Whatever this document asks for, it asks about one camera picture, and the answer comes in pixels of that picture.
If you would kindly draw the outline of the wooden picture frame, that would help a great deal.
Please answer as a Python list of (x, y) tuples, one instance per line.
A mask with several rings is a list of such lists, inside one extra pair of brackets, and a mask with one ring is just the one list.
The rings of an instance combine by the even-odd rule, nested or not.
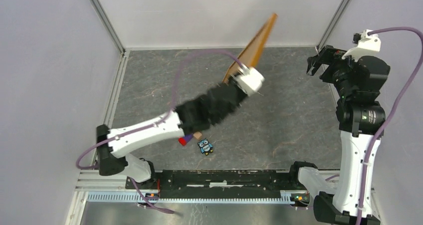
[(273, 13), (268, 20), (263, 24), (260, 30), (255, 34), (255, 36), (251, 39), (248, 45), (243, 49), (243, 51), (239, 54), (238, 60), (242, 62), (247, 67), (256, 67), (262, 52), (264, 50), (264, 46), (272, 32), (274, 24), (278, 18), (276, 13)]

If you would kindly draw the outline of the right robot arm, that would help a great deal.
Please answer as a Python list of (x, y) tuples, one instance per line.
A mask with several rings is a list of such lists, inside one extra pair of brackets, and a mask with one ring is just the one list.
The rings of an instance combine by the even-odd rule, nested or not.
[(390, 67), (370, 51), (363, 55), (327, 45), (307, 60), (307, 73), (334, 85), (339, 99), (336, 116), (342, 143), (341, 168), (336, 188), (320, 176), (318, 168), (295, 162), (288, 183), (294, 189), (306, 188), (313, 199), (317, 221), (332, 225), (378, 225), (371, 203), (372, 162), (383, 135), (385, 111), (377, 101)]

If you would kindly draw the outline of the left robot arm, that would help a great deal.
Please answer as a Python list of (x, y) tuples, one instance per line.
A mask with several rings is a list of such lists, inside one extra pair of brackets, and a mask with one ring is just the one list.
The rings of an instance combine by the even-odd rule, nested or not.
[(153, 119), (107, 129), (97, 148), (101, 176), (124, 175), (150, 189), (157, 182), (152, 162), (132, 155), (144, 146), (209, 129), (256, 91), (241, 82), (220, 83)]

